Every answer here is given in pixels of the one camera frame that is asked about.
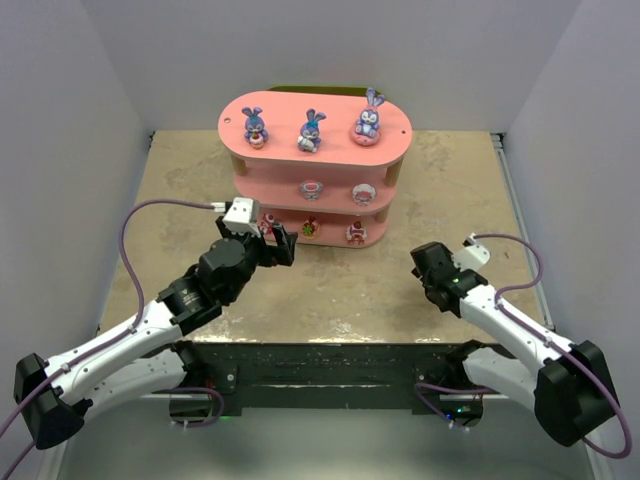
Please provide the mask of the red pink cake toy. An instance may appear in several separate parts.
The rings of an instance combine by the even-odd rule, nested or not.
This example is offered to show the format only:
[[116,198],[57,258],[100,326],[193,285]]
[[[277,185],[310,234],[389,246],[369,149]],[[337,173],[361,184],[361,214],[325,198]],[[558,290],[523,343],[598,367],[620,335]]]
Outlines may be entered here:
[[270,213],[264,213],[258,222],[259,230],[263,236],[271,235],[273,233],[273,225],[275,223],[275,217]]

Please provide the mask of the round pink flower toy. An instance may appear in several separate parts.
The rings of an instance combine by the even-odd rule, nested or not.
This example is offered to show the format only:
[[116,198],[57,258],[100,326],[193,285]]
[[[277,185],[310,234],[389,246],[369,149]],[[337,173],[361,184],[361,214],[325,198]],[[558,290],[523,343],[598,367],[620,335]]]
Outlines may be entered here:
[[314,216],[309,216],[301,225],[300,233],[305,239],[313,240],[320,233],[320,222]]

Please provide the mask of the pink pig toy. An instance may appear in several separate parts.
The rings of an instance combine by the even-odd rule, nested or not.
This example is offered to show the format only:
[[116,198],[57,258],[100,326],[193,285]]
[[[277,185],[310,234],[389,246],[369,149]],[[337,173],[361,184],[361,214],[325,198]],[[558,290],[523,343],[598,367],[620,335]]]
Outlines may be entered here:
[[320,181],[306,180],[300,183],[299,190],[306,201],[317,201],[322,196],[324,185]]

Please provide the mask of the red white strawberry toy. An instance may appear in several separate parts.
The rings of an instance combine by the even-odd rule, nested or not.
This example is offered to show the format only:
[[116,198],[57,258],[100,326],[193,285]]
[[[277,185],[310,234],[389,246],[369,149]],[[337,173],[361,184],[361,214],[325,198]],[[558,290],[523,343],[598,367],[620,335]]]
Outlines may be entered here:
[[364,245],[368,237],[366,227],[361,221],[349,225],[345,232],[348,245]]

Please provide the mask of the pink white toy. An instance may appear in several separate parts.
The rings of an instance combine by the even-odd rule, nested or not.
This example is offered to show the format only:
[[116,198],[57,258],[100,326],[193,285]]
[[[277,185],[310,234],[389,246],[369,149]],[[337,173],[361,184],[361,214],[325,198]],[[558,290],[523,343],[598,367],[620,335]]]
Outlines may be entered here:
[[353,187],[351,197],[356,205],[368,206],[376,199],[377,190],[373,185],[361,183]]

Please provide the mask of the purple bunny with bottle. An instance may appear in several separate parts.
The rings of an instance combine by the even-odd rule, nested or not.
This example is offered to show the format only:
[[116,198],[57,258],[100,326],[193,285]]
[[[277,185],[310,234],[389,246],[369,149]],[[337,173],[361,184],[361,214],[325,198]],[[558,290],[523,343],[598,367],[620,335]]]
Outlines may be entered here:
[[306,111],[306,122],[301,126],[297,146],[303,152],[316,153],[321,143],[319,123],[326,114],[310,108]]

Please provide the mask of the purple bunny with cupcake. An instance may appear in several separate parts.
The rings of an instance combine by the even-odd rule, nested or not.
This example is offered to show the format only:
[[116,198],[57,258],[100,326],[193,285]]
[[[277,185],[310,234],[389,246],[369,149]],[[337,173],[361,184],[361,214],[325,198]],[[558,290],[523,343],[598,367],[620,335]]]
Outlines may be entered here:
[[269,140],[269,134],[261,117],[260,107],[243,107],[241,112],[246,116],[244,123],[246,142],[254,149],[263,148]]

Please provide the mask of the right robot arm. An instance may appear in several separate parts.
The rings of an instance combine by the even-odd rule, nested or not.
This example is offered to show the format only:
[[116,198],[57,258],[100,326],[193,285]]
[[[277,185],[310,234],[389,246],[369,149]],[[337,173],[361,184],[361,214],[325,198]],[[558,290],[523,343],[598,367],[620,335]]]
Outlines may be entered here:
[[615,416],[619,402],[601,349],[555,333],[504,300],[480,273],[491,255],[479,237],[468,237],[458,252],[429,242],[410,255],[412,273],[432,304],[478,327],[510,354],[476,347],[462,361],[471,383],[532,411],[546,434],[564,447]]

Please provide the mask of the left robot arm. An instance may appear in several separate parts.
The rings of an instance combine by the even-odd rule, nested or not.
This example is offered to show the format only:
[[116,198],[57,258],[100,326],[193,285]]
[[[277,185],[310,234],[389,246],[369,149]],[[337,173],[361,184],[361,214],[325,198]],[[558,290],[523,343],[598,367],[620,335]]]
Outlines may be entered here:
[[257,268],[294,262],[298,235],[280,223],[272,243],[253,220],[220,216],[216,225],[220,239],[131,319],[62,354],[18,361],[16,414],[36,449],[64,443],[112,404],[182,387],[192,362],[179,341],[234,303]]

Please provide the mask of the pink three-tier shelf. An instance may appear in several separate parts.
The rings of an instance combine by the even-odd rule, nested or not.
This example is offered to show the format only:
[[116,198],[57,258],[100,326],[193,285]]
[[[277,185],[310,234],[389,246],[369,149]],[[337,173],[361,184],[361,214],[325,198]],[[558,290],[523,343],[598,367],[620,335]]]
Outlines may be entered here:
[[[240,195],[260,202],[259,218],[270,213],[275,221],[296,231],[303,243],[345,248],[365,248],[382,239],[387,216],[396,195],[396,184],[412,140],[408,116],[396,105],[380,106],[379,142],[362,147],[351,139],[351,130],[366,97],[255,91],[232,100],[222,110],[218,133],[228,150],[234,182]],[[245,140],[243,107],[260,107],[269,140],[261,149]],[[326,114],[319,123],[321,143],[316,153],[301,151],[297,138],[310,108]],[[301,182],[320,181],[324,185],[317,201],[306,201],[299,190]],[[356,205],[351,197],[354,186],[367,183],[377,190],[368,206]],[[314,216],[320,233],[305,239],[300,228]],[[345,232],[361,221],[368,237],[364,245],[348,245]]]

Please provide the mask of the green board behind shelf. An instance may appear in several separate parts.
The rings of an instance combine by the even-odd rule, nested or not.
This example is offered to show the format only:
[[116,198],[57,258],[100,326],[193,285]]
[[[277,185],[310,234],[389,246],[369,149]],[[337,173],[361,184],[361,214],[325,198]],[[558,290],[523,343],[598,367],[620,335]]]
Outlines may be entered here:
[[279,85],[268,88],[268,91],[364,97],[366,95],[367,87],[337,85]]

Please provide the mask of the black base frame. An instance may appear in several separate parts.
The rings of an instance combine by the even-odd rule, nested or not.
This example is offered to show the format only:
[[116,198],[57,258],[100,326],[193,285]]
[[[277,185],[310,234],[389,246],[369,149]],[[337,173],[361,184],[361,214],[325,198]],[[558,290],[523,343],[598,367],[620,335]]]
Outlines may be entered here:
[[429,409],[417,383],[469,392],[463,360],[481,342],[199,343],[172,345],[186,365],[184,387],[211,387],[227,416],[250,409]]

